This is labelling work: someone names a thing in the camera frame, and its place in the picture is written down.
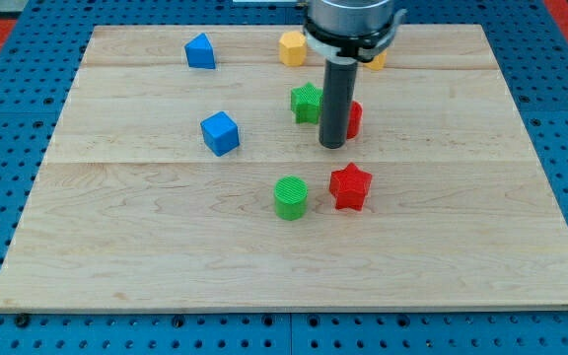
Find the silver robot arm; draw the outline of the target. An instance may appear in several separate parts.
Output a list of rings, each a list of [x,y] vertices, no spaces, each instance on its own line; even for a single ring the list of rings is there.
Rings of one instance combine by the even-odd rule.
[[[337,149],[347,140],[358,66],[393,42],[407,11],[392,0],[310,0],[303,24],[308,47],[324,60],[319,142]]]

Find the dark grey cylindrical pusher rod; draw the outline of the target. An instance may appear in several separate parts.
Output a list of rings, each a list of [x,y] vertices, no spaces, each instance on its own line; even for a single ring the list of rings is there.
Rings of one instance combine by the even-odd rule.
[[[328,149],[345,144],[349,114],[355,88],[358,63],[337,64],[325,62],[319,142]]]

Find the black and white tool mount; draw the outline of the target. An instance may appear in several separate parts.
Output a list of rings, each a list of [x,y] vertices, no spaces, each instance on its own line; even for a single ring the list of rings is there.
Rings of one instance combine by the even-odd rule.
[[[331,33],[321,28],[307,15],[303,25],[303,33],[308,46],[328,61],[333,63],[369,63],[391,45],[406,14],[406,9],[400,9],[379,30],[372,30],[363,35]]]

